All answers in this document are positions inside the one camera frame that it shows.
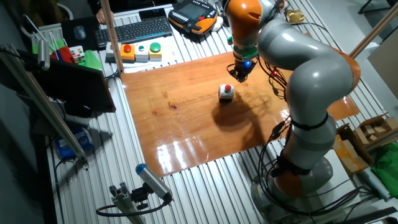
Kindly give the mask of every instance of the computer mouse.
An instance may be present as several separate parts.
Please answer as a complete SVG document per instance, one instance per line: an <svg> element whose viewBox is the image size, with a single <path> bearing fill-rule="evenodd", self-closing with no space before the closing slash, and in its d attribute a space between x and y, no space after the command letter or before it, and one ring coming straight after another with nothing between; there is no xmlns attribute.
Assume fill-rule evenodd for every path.
<svg viewBox="0 0 398 224"><path fill-rule="evenodd" d="M75 28L73 28L73 33L75 33L76 40L86 39L86 32L83 26L76 26Z"/></svg>

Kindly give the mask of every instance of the blue led light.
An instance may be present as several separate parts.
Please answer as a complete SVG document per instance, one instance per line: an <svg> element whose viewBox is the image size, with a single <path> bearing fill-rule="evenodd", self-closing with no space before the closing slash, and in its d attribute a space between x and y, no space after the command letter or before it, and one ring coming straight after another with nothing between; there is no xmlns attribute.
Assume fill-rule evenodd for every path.
<svg viewBox="0 0 398 224"><path fill-rule="evenodd" d="M244 62L244 66L247 68L250 66L251 61Z"/></svg>

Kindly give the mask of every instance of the wooden stick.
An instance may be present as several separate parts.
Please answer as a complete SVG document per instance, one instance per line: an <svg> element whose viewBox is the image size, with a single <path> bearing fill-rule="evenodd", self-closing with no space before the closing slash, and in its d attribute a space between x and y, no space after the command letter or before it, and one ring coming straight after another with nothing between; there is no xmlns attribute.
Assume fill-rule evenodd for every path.
<svg viewBox="0 0 398 224"><path fill-rule="evenodd" d="M355 47L350 57L356 58L369 45L369 43L388 25L392 18L398 14L398 4L395 4L384 18L373 28L373 30Z"/></svg>
<svg viewBox="0 0 398 224"><path fill-rule="evenodd" d="M111 8L109 6L109 0L101 0L101 5L105 16L106 27L108 28L109 37L111 39L116 65L118 66L119 73L122 73L124 72L124 68L123 68L122 58L120 56L118 38L116 37L116 31L114 29L113 19L111 17Z"/></svg>

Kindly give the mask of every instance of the green button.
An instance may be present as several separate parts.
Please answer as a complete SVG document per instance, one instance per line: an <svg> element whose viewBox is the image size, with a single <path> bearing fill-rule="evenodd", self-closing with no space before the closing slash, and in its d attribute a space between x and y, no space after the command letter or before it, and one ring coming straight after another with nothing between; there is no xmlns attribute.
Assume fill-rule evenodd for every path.
<svg viewBox="0 0 398 224"><path fill-rule="evenodd" d="M153 53L160 52L160 44L157 42L151 43L149 48L150 48L150 51Z"/></svg>
<svg viewBox="0 0 398 224"><path fill-rule="evenodd" d="M232 37L228 37L226 40L227 40L229 45L232 45Z"/></svg>

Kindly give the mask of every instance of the metal pole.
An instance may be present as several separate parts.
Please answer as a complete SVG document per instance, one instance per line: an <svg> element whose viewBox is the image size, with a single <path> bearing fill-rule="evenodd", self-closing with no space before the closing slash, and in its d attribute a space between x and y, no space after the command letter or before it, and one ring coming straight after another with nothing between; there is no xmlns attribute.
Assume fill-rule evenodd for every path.
<svg viewBox="0 0 398 224"><path fill-rule="evenodd" d="M6 49L16 55L18 55L17 50L8 44ZM87 168L87 157L84 150L81 148L80 144L65 124L61 116L55 110L55 108L49 102L47 95L44 93L43 89L37 83L35 77L25 70L24 64L21 60L15 56L9 55L5 52L0 52L0 59L4 62L7 68L16 77L18 82L22 85L25 91L33 99L35 104L43 112L44 116L50 121L55 130L61 135L68 146L76 154L76 156L81 160L84 168Z"/></svg>
<svg viewBox="0 0 398 224"><path fill-rule="evenodd" d="M111 8L109 6L109 0L101 0L102 10L104 12L106 27L108 28L109 38L111 39L113 54L118 66L119 73L124 71L122 57L120 56L120 49L118 45L118 38L116 36L116 31L113 26L113 19L111 18Z"/></svg>
<svg viewBox="0 0 398 224"><path fill-rule="evenodd" d="M392 18L398 14L398 3L391 8L384 18L373 28L373 30L355 47L355 49L350 53L350 57L356 58L366 46L388 25Z"/></svg>

